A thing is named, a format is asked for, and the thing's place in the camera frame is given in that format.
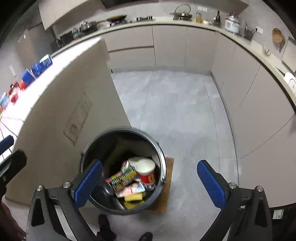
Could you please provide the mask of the white blue tissue canister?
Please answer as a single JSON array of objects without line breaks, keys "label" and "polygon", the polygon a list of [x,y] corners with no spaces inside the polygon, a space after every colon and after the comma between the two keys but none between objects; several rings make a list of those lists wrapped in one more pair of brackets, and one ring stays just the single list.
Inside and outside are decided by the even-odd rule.
[{"label": "white blue tissue canister", "polygon": [[5,92],[2,97],[1,97],[1,100],[0,100],[0,112],[2,113],[8,106],[10,102],[10,98],[8,96],[8,94]]}]

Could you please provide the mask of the black gas stove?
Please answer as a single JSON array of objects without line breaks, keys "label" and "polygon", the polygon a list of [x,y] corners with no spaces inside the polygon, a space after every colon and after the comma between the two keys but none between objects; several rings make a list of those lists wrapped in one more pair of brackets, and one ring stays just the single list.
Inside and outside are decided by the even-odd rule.
[{"label": "black gas stove", "polygon": [[124,24],[128,24],[128,23],[133,23],[133,22],[146,22],[146,21],[154,21],[155,18],[153,18],[153,16],[146,16],[146,17],[137,17],[135,19],[126,19],[124,21],[118,21],[118,22],[115,22],[115,23],[110,23],[109,22],[109,26],[110,27],[113,27],[113,26],[117,26],[117,25],[124,25]]}]

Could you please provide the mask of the yellow green drink can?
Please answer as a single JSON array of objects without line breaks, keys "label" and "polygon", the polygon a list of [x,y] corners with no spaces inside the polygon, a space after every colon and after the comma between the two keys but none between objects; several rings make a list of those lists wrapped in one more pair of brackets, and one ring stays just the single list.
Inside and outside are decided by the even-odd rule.
[{"label": "yellow green drink can", "polygon": [[114,191],[119,191],[122,188],[126,187],[137,176],[137,171],[133,168],[125,173],[121,171],[106,179],[106,183],[109,184]]}]

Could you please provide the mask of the white plate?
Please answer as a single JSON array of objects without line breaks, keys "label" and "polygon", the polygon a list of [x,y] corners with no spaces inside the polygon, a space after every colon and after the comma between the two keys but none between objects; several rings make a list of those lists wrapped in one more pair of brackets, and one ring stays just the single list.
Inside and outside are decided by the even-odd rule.
[{"label": "white plate", "polygon": [[287,73],[285,73],[284,80],[289,85],[289,87],[291,88],[293,93],[296,94],[296,79],[295,79],[295,76],[292,73],[287,72]]}]

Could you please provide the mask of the small red pot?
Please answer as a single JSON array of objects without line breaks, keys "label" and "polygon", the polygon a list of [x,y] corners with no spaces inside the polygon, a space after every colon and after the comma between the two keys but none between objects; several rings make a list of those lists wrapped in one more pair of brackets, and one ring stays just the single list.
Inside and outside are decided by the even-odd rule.
[{"label": "small red pot", "polygon": [[20,91],[20,86],[17,82],[12,83],[10,85],[10,89],[7,93],[8,97],[10,99],[10,102],[15,103],[18,100],[19,91]]}]

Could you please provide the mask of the lower counter cabinets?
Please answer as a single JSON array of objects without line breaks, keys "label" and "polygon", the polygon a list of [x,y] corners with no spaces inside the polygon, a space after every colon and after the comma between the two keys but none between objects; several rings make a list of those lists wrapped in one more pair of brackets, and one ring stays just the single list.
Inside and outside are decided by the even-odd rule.
[{"label": "lower counter cabinets", "polygon": [[234,135],[239,184],[264,186],[271,206],[295,203],[295,92],[259,44],[217,27],[164,19],[97,31],[112,70],[170,67],[210,73]]}]

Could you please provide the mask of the yellow sponge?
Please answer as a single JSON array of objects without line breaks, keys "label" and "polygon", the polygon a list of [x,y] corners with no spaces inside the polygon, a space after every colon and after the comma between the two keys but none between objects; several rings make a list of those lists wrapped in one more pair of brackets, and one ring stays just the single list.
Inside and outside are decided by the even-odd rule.
[{"label": "yellow sponge", "polygon": [[124,206],[127,210],[134,209],[144,204],[145,192],[125,197]]}]

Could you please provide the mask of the yellow red portrait can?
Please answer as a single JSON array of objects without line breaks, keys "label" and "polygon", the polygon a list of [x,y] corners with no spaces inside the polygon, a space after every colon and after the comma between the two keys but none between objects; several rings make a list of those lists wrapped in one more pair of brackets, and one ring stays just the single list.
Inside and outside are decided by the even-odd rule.
[{"label": "yellow red portrait can", "polygon": [[132,169],[132,167],[130,166],[129,161],[128,160],[123,161],[123,163],[121,165],[121,172],[122,173],[125,173],[126,171],[129,171],[131,169]]}]

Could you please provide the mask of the orange plastic bag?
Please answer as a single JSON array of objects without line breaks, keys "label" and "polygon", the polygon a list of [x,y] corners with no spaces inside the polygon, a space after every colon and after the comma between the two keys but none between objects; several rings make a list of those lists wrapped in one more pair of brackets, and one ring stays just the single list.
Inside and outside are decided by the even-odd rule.
[{"label": "orange plastic bag", "polygon": [[20,83],[19,83],[19,88],[20,90],[25,90],[27,88],[27,84],[22,80]]}]

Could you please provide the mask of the beige refrigerator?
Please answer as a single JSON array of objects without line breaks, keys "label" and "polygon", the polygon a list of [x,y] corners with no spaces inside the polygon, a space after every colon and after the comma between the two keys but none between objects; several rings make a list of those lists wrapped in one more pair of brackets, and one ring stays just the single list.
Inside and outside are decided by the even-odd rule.
[{"label": "beige refrigerator", "polygon": [[20,63],[21,72],[30,69],[45,55],[53,53],[51,43],[54,37],[50,30],[45,30],[40,22],[21,30],[17,37],[16,54]]}]

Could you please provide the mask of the yellow oil bottle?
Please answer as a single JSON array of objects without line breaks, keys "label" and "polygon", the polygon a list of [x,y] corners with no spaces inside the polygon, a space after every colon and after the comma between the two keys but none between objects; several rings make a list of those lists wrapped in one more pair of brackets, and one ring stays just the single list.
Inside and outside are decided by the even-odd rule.
[{"label": "yellow oil bottle", "polygon": [[201,12],[196,12],[196,23],[202,23],[202,13]]}]

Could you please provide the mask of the white blue paper cup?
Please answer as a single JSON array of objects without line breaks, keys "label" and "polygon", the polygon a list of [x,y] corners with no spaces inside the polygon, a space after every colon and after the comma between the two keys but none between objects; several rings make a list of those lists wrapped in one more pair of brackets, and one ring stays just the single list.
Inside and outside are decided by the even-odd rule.
[{"label": "white blue paper cup", "polygon": [[132,157],[128,159],[128,162],[131,166],[131,168],[133,168],[134,170],[136,170],[137,168],[142,170],[147,166],[147,161],[149,159],[144,158],[144,157]]}]

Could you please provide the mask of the black lidded wok pot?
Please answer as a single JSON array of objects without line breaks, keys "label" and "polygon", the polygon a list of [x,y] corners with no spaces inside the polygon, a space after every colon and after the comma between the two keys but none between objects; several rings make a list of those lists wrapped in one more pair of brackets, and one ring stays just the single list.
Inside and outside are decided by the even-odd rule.
[{"label": "black lidded wok pot", "polygon": [[84,20],[80,24],[80,28],[79,28],[81,33],[89,33],[92,31],[96,31],[97,29],[98,29],[98,23],[96,21],[88,22],[87,20]]}]

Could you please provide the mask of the beige cutting board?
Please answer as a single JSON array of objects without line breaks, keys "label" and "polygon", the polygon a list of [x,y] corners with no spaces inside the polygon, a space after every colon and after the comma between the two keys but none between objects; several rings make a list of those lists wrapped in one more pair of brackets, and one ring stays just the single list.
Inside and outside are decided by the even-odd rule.
[{"label": "beige cutting board", "polygon": [[296,70],[296,45],[295,40],[288,37],[287,45],[285,51],[282,55],[282,63],[290,70],[292,74],[295,75]]}]

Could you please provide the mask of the upper wall cabinets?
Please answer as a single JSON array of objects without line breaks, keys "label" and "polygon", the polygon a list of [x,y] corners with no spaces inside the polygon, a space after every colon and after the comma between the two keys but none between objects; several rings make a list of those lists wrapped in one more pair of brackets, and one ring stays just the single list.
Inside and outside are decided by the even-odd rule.
[{"label": "upper wall cabinets", "polygon": [[200,11],[206,16],[222,16],[244,11],[250,1],[39,1],[44,30],[54,27],[57,35],[80,25],[84,20],[101,21],[112,16],[127,15],[128,20],[142,16],[172,18],[177,6],[189,4],[190,14]]}]

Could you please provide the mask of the black microwave oven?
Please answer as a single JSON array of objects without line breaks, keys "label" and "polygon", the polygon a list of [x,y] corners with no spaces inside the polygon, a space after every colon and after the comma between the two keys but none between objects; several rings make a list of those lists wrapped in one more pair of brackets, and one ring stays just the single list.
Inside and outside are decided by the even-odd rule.
[{"label": "black microwave oven", "polygon": [[58,37],[50,44],[52,52],[56,52],[57,50],[61,49],[62,47],[68,45],[73,40],[74,40],[74,38],[73,38],[72,31],[63,34],[61,37]]}]

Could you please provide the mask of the black utensil holder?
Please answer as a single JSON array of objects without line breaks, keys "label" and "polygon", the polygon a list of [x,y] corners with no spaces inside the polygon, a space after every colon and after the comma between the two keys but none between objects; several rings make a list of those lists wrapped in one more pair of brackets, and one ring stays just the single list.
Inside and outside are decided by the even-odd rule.
[{"label": "black utensil holder", "polygon": [[257,28],[250,28],[247,24],[247,22],[245,22],[245,27],[244,27],[244,34],[243,34],[243,38],[252,41],[254,35],[257,33],[258,29]]}]

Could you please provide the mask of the black trash bucket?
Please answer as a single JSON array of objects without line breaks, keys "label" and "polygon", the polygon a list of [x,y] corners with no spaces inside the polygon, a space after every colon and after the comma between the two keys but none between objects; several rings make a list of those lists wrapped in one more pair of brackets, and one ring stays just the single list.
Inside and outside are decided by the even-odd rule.
[{"label": "black trash bucket", "polygon": [[[151,207],[160,196],[167,177],[165,156],[158,142],[136,128],[110,128],[94,137],[82,152],[80,170],[93,160],[102,164],[89,201],[108,214],[131,215]],[[129,186],[143,188],[142,200],[128,202]]]}]

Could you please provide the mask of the pink snack packet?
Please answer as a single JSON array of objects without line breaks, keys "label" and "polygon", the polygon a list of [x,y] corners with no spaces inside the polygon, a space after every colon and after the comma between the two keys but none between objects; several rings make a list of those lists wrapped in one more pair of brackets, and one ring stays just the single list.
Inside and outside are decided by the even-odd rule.
[{"label": "pink snack packet", "polygon": [[123,189],[117,191],[115,193],[117,198],[123,198],[126,196],[131,196],[134,194],[139,194],[145,192],[145,187],[142,183],[140,182],[135,182],[129,186],[124,187]]}]

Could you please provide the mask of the frying pan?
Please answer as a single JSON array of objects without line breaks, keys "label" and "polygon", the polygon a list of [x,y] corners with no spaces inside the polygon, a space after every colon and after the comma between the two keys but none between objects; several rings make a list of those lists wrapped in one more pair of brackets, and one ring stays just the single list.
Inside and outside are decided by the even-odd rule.
[{"label": "frying pan", "polygon": [[115,23],[118,21],[124,21],[126,19],[127,15],[117,15],[117,16],[112,16],[110,18],[104,19],[104,20],[99,20],[96,21],[97,23],[103,23],[103,22],[110,22],[110,23]]}]

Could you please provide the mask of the green ceramic vase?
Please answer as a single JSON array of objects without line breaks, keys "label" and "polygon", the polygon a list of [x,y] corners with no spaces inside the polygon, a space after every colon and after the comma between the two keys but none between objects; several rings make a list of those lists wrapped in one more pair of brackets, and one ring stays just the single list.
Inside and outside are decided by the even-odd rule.
[{"label": "green ceramic vase", "polygon": [[81,32],[78,28],[73,28],[72,30],[73,39],[79,39],[81,37]]}]

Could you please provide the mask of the metal kettle on burner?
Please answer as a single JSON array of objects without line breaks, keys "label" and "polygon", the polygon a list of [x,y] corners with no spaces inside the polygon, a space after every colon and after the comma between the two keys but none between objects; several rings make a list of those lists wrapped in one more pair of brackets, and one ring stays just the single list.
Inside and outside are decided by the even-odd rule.
[{"label": "metal kettle on burner", "polygon": [[192,19],[191,6],[189,4],[179,5],[175,9],[173,16],[174,16],[173,20],[191,21],[191,19]]}]

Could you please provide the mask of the dark wine bottle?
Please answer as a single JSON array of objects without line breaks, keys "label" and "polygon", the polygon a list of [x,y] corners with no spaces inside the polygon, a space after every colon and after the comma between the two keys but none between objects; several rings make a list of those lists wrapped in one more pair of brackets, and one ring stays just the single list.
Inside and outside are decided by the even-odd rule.
[{"label": "dark wine bottle", "polygon": [[217,15],[214,19],[214,23],[215,26],[221,26],[221,16],[220,16],[220,11],[217,11]]}]

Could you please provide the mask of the blue pepsi can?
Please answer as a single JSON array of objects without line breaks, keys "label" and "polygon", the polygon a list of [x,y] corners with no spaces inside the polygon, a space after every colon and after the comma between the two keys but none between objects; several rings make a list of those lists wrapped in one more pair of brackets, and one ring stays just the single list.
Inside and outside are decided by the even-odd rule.
[{"label": "blue pepsi can", "polygon": [[52,64],[53,62],[51,56],[49,54],[46,54],[42,59],[40,59],[31,67],[31,71],[33,75],[37,78]]}]

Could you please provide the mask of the round bamboo basket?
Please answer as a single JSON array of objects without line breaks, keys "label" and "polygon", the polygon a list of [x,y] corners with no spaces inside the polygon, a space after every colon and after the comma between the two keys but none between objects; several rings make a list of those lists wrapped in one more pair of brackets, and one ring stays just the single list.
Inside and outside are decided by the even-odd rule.
[{"label": "round bamboo basket", "polygon": [[274,28],[272,31],[272,38],[273,38],[273,41],[278,46],[279,52],[281,53],[282,48],[285,44],[285,37],[284,37],[283,33],[281,32],[281,30],[278,28]]}]

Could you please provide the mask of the white rice cooker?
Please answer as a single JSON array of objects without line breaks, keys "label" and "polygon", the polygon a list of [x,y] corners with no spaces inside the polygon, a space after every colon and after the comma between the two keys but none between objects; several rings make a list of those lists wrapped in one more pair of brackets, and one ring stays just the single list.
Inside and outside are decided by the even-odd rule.
[{"label": "white rice cooker", "polygon": [[240,22],[237,13],[232,12],[226,16],[224,28],[228,32],[231,32],[233,34],[239,34]]}]

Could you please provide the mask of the red paper cup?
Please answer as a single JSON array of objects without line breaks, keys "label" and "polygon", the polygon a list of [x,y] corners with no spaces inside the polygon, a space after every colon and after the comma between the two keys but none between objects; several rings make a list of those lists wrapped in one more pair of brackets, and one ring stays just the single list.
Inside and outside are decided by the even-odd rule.
[{"label": "red paper cup", "polygon": [[144,185],[150,186],[155,183],[155,168],[156,163],[151,159],[143,158],[137,162],[135,169]]}]

